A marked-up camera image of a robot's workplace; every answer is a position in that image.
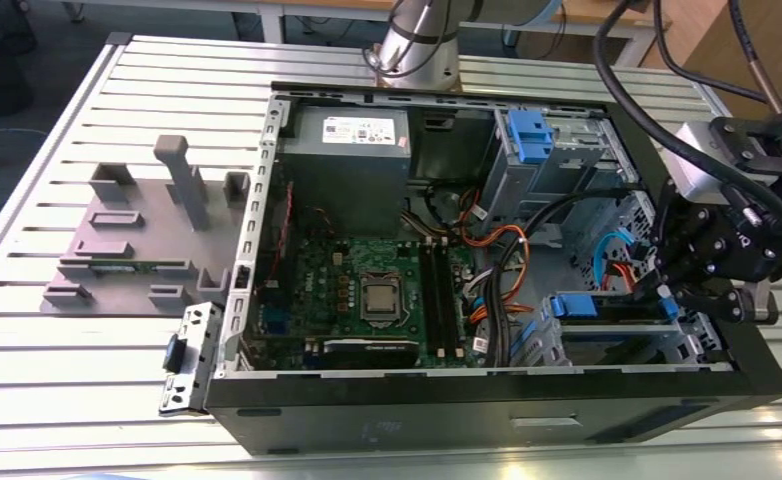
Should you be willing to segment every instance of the floor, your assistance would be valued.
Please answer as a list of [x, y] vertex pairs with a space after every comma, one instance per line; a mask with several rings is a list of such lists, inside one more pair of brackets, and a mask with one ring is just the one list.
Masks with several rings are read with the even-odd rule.
[[[180, 10], [86, 5], [83, 13], [85, 20], [73, 24], [67, 21], [59, 3], [30, 3], [27, 19], [38, 47], [18, 57], [18, 62], [34, 90], [34, 103], [18, 114], [0, 118], [0, 128], [50, 130], [109, 32], [236, 39], [230, 14], [224, 12], [192, 12], [186, 15]], [[314, 24], [314, 32], [305, 35], [297, 19], [288, 17], [285, 23], [288, 42], [305, 45], [364, 47], [380, 42], [386, 30], [381, 22], [350, 23], [348, 20], [332, 19]], [[256, 16], [240, 15], [237, 25], [246, 39], [262, 41]], [[497, 57], [514, 55], [510, 50], [501, 48], [498, 33], [493, 30], [462, 30], [458, 44], [464, 54]], [[35, 133], [0, 133], [0, 208], [37, 153], [41, 141], [42, 136]]]

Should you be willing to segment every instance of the motherboard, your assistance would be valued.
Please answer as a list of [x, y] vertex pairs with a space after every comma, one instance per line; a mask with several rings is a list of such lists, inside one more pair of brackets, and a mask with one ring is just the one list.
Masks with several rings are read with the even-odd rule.
[[264, 305], [269, 368], [441, 368], [469, 355], [465, 247], [364, 238], [296, 242], [289, 308]]

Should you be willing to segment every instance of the table leg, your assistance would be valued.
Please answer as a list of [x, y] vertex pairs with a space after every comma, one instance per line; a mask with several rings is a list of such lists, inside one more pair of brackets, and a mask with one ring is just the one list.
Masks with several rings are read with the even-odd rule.
[[61, 6], [65, 9], [65, 14], [67, 14], [67, 19], [70, 19], [71, 23], [79, 23], [85, 20], [85, 16], [82, 15], [82, 7], [85, 5], [82, 3], [61, 2]]
[[284, 17], [269, 13], [260, 13], [260, 26], [262, 27], [262, 41], [266, 43], [284, 43]]
[[621, 49], [613, 67], [639, 67], [653, 41], [655, 31], [649, 28], [637, 29]]

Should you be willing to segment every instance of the side panel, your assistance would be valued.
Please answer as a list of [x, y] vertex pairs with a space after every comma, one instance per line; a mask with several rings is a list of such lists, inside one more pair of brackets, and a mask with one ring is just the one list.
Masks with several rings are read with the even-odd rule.
[[711, 415], [679, 398], [212, 409], [252, 455], [636, 442]]

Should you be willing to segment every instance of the open computer tower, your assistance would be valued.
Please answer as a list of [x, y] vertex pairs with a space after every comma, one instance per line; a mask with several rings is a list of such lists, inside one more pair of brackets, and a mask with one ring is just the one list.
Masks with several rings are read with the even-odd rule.
[[[636, 442], [782, 397], [753, 325], [665, 292], [620, 303], [667, 173], [616, 105], [272, 89], [226, 303], [186, 309], [162, 414], [209, 413], [249, 453], [285, 454]], [[482, 238], [620, 187], [552, 215], [500, 273], [524, 278], [496, 366], [477, 277], [514, 240], [470, 247], [460, 228]]]

